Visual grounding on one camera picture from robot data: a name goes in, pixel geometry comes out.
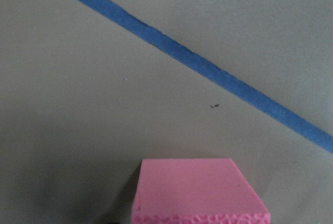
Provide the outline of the pink foam block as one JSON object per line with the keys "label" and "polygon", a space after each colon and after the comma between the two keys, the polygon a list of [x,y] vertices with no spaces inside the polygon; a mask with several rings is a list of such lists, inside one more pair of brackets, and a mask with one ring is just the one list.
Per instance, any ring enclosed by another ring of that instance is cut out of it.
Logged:
{"label": "pink foam block", "polygon": [[144,159],[132,223],[271,223],[232,159]]}

